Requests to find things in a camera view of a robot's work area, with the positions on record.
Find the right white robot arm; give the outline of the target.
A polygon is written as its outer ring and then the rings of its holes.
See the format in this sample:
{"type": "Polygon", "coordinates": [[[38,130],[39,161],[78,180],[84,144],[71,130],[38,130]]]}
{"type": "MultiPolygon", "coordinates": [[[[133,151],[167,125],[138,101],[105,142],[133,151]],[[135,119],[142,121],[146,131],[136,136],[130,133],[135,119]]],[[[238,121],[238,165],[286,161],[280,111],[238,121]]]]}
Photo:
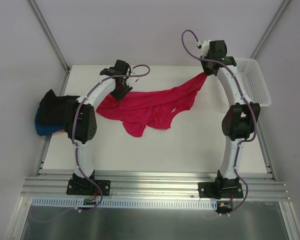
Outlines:
{"type": "Polygon", "coordinates": [[[247,142],[256,137],[261,107],[252,102],[244,90],[236,60],[227,55],[224,40],[203,41],[200,62],[207,76],[214,75],[220,81],[229,104],[221,123],[226,139],[223,161],[214,182],[204,186],[204,193],[215,199],[231,196],[242,198],[238,176],[242,150],[247,142]]]}

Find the pink t shirt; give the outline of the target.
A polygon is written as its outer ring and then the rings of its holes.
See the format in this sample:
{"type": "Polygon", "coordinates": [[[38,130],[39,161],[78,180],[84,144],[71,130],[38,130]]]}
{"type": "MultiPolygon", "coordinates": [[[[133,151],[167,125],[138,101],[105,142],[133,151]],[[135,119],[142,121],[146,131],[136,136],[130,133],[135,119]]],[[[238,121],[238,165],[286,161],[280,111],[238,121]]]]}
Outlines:
{"type": "Polygon", "coordinates": [[[143,136],[146,127],[167,130],[177,114],[193,107],[206,79],[202,72],[171,89],[129,92],[121,101],[109,94],[96,113],[109,120],[121,121],[125,131],[136,138],[143,136]]]}

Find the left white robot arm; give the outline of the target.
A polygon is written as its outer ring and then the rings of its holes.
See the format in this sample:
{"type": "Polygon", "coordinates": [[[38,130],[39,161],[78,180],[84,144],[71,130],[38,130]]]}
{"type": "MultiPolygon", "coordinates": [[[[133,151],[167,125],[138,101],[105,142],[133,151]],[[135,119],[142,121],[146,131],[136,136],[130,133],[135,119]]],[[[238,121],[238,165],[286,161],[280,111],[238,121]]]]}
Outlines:
{"type": "Polygon", "coordinates": [[[114,66],[103,69],[98,82],[88,93],[65,103],[64,131],[73,144],[75,169],[72,185],[77,185],[83,194],[90,194],[95,188],[95,170],[93,167],[90,141],[97,132],[96,109],[108,96],[122,100],[133,88],[127,84],[131,66],[117,60],[114,66]]]}

